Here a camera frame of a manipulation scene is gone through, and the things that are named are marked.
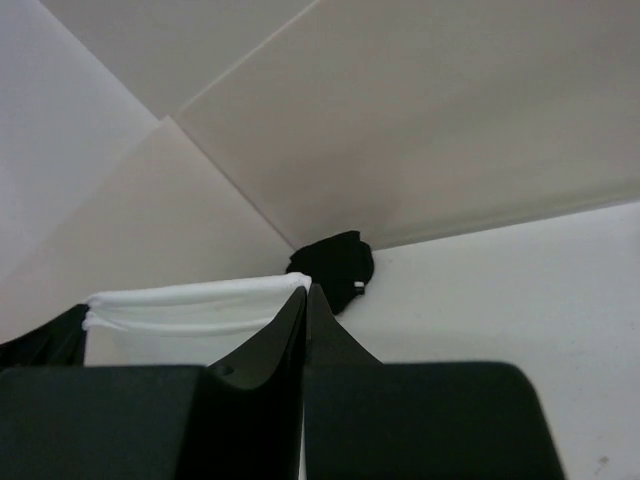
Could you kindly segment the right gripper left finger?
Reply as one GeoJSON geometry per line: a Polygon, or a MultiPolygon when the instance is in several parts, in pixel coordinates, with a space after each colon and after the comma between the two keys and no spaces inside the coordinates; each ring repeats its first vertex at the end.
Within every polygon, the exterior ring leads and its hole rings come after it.
{"type": "Polygon", "coordinates": [[[295,479],[306,292],[209,366],[1,368],[5,479],[295,479]]]}

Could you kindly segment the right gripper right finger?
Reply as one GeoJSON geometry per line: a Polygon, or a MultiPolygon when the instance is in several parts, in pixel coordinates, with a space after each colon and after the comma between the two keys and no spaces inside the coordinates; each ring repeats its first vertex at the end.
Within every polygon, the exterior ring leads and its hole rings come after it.
{"type": "Polygon", "coordinates": [[[310,479],[561,479],[537,393],[492,361],[385,364],[308,293],[304,460],[310,479]]]}

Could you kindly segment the white tank top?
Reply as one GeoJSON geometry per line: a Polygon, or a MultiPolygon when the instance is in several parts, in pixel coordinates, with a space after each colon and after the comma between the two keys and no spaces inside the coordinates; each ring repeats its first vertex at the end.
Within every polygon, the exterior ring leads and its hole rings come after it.
{"type": "Polygon", "coordinates": [[[86,366],[211,365],[273,321],[301,273],[107,291],[85,300],[86,366]]]}

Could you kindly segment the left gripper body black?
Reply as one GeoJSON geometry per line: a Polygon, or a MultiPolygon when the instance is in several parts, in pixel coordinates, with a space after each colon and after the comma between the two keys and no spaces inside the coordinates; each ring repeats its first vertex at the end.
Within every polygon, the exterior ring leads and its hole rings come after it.
{"type": "Polygon", "coordinates": [[[83,322],[87,313],[86,304],[77,304],[35,330],[3,343],[1,368],[83,365],[87,338],[83,322]]]}

